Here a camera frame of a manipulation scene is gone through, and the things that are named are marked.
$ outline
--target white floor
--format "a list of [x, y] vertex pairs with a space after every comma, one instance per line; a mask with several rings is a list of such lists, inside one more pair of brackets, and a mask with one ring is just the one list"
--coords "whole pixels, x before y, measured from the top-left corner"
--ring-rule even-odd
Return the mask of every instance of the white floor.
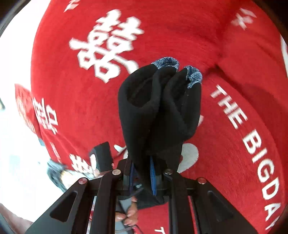
[[0, 203], [35, 221], [62, 194], [46, 174], [49, 155], [20, 118], [14, 84], [27, 89], [34, 37], [50, 0], [31, 0], [0, 37]]

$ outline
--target human hand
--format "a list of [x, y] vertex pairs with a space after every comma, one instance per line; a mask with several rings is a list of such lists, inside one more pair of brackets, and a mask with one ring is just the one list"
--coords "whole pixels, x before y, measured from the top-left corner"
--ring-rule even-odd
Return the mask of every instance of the human hand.
[[129, 207], [126, 215], [116, 212], [115, 222], [125, 220], [124, 221], [125, 225], [134, 226], [135, 224], [137, 224], [138, 222], [137, 199], [136, 197], [133, 196], [131, 197], [131, 200], [132, 200], [132, 204]]

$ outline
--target red fabric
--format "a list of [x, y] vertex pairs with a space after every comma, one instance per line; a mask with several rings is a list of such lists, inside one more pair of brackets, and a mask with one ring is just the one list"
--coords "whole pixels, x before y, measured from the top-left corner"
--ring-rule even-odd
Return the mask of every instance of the red fabric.
[[35, 115], [31, 92], [19, 84], [15, 84], [15, 98], [19, 115], [30, 130], [38, 138], [42, 138], [37, 117]]

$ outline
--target black mechanical bracket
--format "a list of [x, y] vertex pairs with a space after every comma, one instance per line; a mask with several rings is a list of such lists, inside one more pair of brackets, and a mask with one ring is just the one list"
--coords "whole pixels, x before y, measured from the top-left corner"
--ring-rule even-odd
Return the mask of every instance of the black mechanical bracket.
[[[131, 161], [123, 159], [117, 169], [102, 178], [79, 179], [25, 234], [86, 234], [94, 196], [97, 199], [90, 234], [114, 234], [116, 198], [130, 195], [130, 168]], [[166, 169], [158, 187], [158, 195], [169, 197], [170, 234], [257, 234], [204, 178], [191, 180]]]

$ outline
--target silver screw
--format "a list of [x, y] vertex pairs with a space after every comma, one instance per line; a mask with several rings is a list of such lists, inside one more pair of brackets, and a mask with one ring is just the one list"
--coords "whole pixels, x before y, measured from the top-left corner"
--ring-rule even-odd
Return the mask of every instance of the silver screw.
[[121, 174], [121, 171], [119, 169], [115, 169], [115, 170], [112, 171], [112, 174], [117, 176], [117, 175]]
[[87, 183], [87, 179], [86, 178], [81, 178], [80, 180], [78, 180], [79, 184], [86, 184]]
[[203, 177], [198, 178], [198, 183], [199, 184], [206, 184], [206, 182], [207, 182], [207, 180], [205, 178], [203, 178]]
[[164, 173], [166, 175], [172, 175], [173, 171], [171, 169], [166, 169]]

